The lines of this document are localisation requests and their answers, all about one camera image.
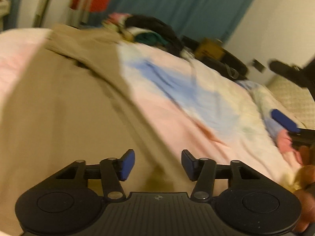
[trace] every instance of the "blue stain on sheet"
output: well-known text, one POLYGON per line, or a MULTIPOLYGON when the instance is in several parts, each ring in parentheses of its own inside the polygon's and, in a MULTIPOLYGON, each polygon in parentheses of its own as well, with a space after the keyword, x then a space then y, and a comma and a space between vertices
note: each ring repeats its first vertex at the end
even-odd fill
POLYGON ((230 136, 235 130, 238 115, 218 92, 204 90, 189 75, 162 69, 148 61, 128 63, 144 78, 153 82, 164 95, 183 110, 192 111, 219 136, 230 136))

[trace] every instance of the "wall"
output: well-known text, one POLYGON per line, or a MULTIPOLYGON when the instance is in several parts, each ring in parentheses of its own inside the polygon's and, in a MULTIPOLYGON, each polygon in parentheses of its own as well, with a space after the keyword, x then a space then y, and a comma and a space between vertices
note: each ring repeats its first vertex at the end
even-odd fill
MULTIPOLYGON (((315 54, 315 0, 254 0, 225 48, 243 63, 269 59, 305 66, 315 54)), ((274 73, 250 67, 248 78, 266 84, 274 73)))
MULTIPOLYGON (((32 27, 39 0, 21 0, 17 26, 32 27)), ((70 0, 50 0, 43 27, 50 28, 56 22, 65 23, 67 20, 70 0)))

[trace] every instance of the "ribbed black surface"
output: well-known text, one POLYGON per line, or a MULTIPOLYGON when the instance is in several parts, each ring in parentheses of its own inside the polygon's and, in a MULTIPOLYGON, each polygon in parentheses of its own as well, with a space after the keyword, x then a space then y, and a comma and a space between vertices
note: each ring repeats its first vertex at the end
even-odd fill
POLYGON ((210 205, 195 203, 186 193, 132 193, 131 198, 125 202, 109 204, 103 215, 92 226, 73 235, 237 236, 244 234, 221 222, 210 205))

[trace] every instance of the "teal curtain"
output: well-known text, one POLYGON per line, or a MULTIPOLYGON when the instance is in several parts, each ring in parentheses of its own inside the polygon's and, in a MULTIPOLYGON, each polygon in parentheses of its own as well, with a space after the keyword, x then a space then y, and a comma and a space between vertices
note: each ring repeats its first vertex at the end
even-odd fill
POLYGON ((180 35, 226 41, 252 0, 111 0, 105 12, 92 13, 89 24, 97 26, 112 12, 156 17, 180 35))
POLYGON ((4 30, 16 28, 20 2, 21 0, 11 0, 10 14, 3 18, 4 30))

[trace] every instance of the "brown fabric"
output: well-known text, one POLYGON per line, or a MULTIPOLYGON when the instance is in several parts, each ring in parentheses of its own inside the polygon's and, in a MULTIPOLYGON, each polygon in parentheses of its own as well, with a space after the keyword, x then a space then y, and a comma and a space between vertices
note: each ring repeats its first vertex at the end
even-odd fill
POLYGON ((30 187, 74 160, 96 164, 130 148, 136 163, 122 184, 126 194, 191 191, 178 160, 130 101, 119 74, 118 34, 64 25, 53 30, 4 108, 0 230, 21 232, 14 204, 30 187))

